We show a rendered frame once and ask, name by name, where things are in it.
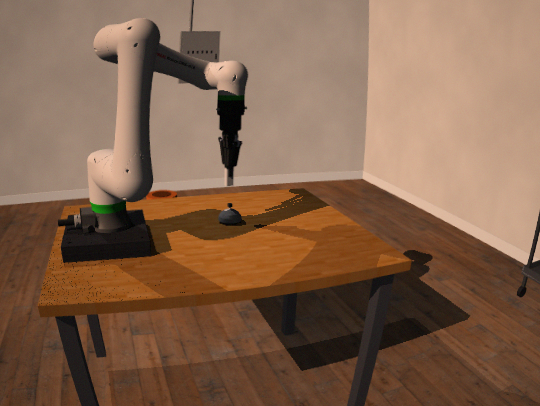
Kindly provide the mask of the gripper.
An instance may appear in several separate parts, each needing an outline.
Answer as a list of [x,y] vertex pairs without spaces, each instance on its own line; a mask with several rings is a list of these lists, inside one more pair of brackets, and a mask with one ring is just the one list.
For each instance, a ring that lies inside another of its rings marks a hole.
[[225,186],[233,186],[234,167],[237,166],[242,145],[242,141],[238,140],[238,131],[241,130],[241,116],[220,116],[219,129],[222,131],[222,136],[218,140],[222,164],[225,166]]

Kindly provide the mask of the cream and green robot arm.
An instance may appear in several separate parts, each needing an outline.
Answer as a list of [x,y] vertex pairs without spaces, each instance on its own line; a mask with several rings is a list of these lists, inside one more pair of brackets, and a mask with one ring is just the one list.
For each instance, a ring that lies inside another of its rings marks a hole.
[[115,233],[131,226],[126,202],[142,200],[153,185],[149,132],[153,72],[203,90],[218,89],[217,115],[244,115],[248,71],[242,63],[200,60],[159,42],[157,25],[144,18],[107,25],[95,36],[96,55],[118,64],[114,150],[89,155],[91,207],[80,208],[74,218],[58,220],[58,226],[83,226],[83,233]]

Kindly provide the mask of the grey metal dome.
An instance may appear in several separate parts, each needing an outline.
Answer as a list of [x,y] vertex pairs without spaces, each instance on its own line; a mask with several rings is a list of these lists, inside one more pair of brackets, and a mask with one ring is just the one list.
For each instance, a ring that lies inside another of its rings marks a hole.
[[237,223],[241,223],[241,214],[237,210],[232,209],[232,206],[232,203],[228,203],[227,207],[229,208],[221,211],[221,213],[219,214],[218,220],[221,224],[236,225]]

